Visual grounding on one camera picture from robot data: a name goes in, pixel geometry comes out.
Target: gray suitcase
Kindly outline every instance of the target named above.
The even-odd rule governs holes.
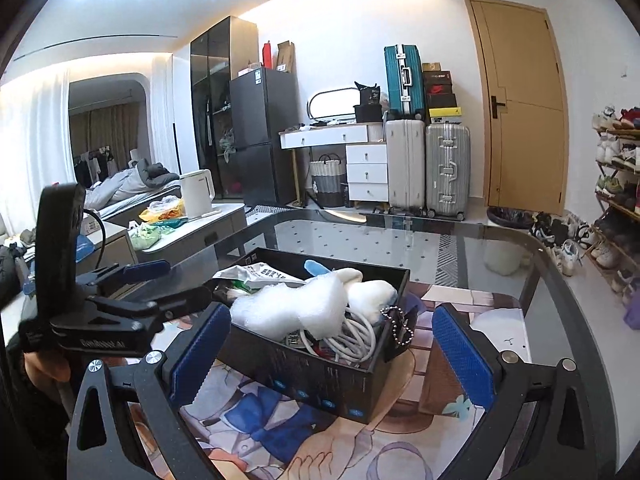
[[[389,205],[400,209],[424,207],[424,122],[387,121],[386,163]]]
[[[471,138],[461,124],[430,124],[426,135],[427,216],[465,219],[471,178]]]

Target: brown cardboard box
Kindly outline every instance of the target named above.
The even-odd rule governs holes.
[[[429,72],[431,70],[442,70],[439,63],[423,63],[422,71]]]
[[[290,41],[278,44],[278,58],[276,70],[279,72],[293,72],[296,47]]]

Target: white cable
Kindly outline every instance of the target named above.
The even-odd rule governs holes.
[[[342,333],[325,338],[323,341],[335,352],[336,361],[342,359],[354,365],[366,361],[376,351],[376,332],[362,314],[349,307],[346,311],[357,319],[345,317],[342,322]],[[300,340],[310,354],[321,357],[309,344],[304,329],[300,330]]]

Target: silver bolt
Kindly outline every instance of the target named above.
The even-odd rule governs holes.
[[[571,359],[562,359],[562,368],[568,372],[573,372],[576,369],[575,363]]]
[[[505,363],[509,363],[510,365],[517,363],[519,359],[518,354],[512,350],[505,350],[500,356]]]
[[[89,368],[90,372],[97,372],[100,368],[102,368],[102,361],[100,361],[100,359],[94,359],[89,363],[89,366],[87,368]]]
[[[159,352],[158,350],[149,352],[145,357],[145,361],[150,365],[156,364],[160,359],[162,359],[162,352]]]

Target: cartoon desk mat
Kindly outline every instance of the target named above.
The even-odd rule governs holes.
[[[472,324],[485,312],[510,309],[501,312],[519,324],[520,333],[512,337],[498,330],[503,346],[498,349],[512,348],[530,362],[524,318],[518,301],[503,294],[413,282],[408,290],[428,311],[418,318],[410,351],[394,360],[369,424],[316,410],[221,362],[214,364],[193,404],[180,411],[226,480],[432,480],[442,474],[482,408],[471,405],[433,341],[433,309],[449,301]],[[166,348],[181,328],[188,328],[173,327],[155,348]],[[156,474],[173,479],[144,423],[136,426]],[[501,471],[502,460],[491,478],[500,478]]]

